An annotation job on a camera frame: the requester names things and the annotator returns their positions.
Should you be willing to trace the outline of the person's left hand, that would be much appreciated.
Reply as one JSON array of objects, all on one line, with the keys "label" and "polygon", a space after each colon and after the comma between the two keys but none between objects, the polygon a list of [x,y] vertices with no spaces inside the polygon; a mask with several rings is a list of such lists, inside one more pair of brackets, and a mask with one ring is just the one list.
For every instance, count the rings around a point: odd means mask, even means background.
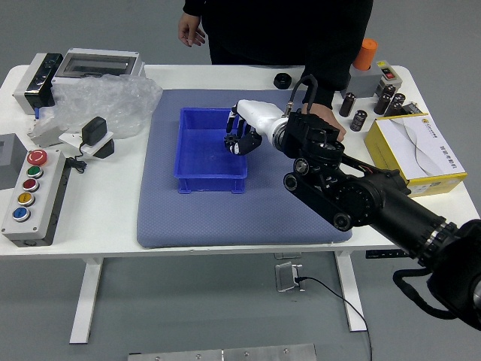
[{"label": "person's left hand", "polygon": [[310,108],[310,113],[315,114],[331,126],[335,127],[336,129],[339,130],[339,134],[337,136],[338,141],[343,141],[344,137],[346,135],[346,130],[345,128],[337,121],[336,117],[334,116],[334,113],[332,109],[325,105],[313,103],[311,108]]}]

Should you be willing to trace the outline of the person's right hand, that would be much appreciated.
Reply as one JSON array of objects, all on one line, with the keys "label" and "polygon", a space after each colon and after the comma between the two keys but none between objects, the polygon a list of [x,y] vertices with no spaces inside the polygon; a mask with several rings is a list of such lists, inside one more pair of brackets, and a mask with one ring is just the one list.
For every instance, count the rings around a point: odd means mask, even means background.
[{"label": "person's right hand", "polygon": [[205,44],[206,35],[201,28],[201,18],[182,14],[178,23],[178,38],[187,47]]}]

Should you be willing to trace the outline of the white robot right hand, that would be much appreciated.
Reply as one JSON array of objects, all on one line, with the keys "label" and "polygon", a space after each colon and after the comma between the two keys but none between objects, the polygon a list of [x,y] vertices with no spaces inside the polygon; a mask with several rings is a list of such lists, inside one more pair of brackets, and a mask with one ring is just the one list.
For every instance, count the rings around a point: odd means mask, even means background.
[{"label": "white robot right hand", "polygon": [[229,113],[225,148],[243,156],[255,150],[265,136],[273,147],[281,150],[287,120],[283,111],[272,103],[242,99]]}]

